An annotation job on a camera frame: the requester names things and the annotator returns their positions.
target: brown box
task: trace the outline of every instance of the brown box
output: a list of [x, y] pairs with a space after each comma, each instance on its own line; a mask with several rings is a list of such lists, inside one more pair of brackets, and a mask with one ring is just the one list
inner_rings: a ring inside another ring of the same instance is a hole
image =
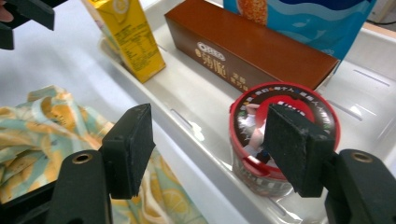
[[204, 0], [165, 14], [178, 49], [240, 91], [270, 81], [315, 90], [338, 60]]

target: red lid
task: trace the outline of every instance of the red lid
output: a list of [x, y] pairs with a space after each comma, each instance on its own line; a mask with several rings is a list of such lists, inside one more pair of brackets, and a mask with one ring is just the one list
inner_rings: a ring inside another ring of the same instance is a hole
[[264, 130], [262, 126], [270, 104], [279, 104], [295, 109], [333, 136], [335, 139], [334, 150], [337, 148], [340, 139], [340, 124], [335, 112], [325, 99], [315, 91], [298, 84], [264, 83], [244, 92], [231, 106], [230, 135], [233, 150], [245, 168], [254, 175], [286, 179], [277, 167], [259, 161], [245, 150], [246, 146], [251, 146], [249, 142], [253, 130]]

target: yellow and green cloth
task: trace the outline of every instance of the yellow and green cloth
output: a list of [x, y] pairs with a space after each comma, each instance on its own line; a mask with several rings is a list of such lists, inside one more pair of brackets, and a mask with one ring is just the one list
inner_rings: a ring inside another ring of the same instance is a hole
[[[56, 180], [64, 158], [98, 149], [112, 126], [55, 86], [30, 92], [21, 105], [0, 107], [0, 202]], [[156, 148], [138, 197], [111, 202], [117, 224], [206, 223]]]

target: yellow carton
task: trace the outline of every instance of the yellow carton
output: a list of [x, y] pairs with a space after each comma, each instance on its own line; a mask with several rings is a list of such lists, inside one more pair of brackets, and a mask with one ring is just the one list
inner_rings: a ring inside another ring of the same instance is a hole
[[126, 67], [146, 82], [165, 67], [139, 0], [83, 0], [110, 47]]

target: blue snack bag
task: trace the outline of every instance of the blue snack bag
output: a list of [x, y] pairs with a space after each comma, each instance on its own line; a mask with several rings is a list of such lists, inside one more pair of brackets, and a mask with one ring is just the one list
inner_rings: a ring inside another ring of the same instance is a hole
[[223, 0], [224, 8], [343, 60], [375, 0]]

